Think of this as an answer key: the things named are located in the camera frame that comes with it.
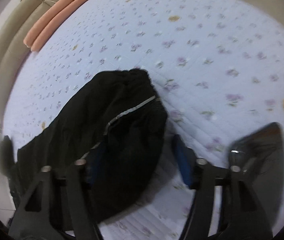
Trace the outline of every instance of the white floral mattress cover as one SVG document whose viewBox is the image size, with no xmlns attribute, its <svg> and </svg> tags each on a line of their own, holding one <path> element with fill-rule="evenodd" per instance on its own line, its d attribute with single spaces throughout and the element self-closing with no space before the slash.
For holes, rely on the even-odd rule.
<svg viewBox="0 0 284 240">
<path fill-rule="evenodd" d="M 284 134 L 284 27 L 271 17 L 238 0 L 89 0 L 21 69 L 3 123 L 15 154 L 95 74 L 131 68 L 149 72 L 170 123 L 216 166 L 227 166 L 232 141 L 269 122 Z M 102 232 L 178 239 L 192 195 L 164 150 L 143 204 Z M 284 195 L 274 233 L 283 225 Z"/>
</svg>

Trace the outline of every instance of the screw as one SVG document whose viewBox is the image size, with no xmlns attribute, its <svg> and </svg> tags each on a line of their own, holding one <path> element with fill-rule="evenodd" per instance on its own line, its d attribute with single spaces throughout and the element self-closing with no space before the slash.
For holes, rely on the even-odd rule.
<svg viewBox="0 0 284 240">
<path fill-rule="evenodd" d="M 43 166 L 42 168 L 41 168 L 41 172 L 49 172 L 49 171 L 51 171 L 51 166 Z"/>
<path fill-rule="evenodd" d="M 208 163 L 208 161 L 206 159 L 202 159 L 202 158 L 196 159 L 196 162 L 199 165 L 206 165 Z"/>
<path fill-rule="evenodd" d="M 241 168 L 239 166 L 236 166 L 236 165 L 231 166 L 230 169 L 233 172 L 240 172 L 241 171 Z"/>
<path fill-rule="evenodd" d="M 78 159 L 74 162 L 74 164 L 77 165 L 77 166 L 84 165 L 85 163 L 86 163 L 85 159 Z"/>
</svg>

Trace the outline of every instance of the floral bedsheet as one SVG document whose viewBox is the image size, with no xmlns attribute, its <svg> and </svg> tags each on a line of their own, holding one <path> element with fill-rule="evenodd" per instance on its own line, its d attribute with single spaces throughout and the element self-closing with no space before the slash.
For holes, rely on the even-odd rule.
<svg viewBox="0 0 284 240">
<path fill-rule="evenodd" d="M 3 124 L 15 153 L 95 74 L 131 68 L 149 72 L 170 124 L 216 166 L 227 166 L 232 141 L 269 122 L 284 134 L 284 27 L 274 19 L 239 0 L 89 0 L 21 69 Z M 177 239 L 192 194 L 164 152 L 144 201 L 102 231 Z M 284 195 L 274 233 L 283 225 Z"/>
</svg>

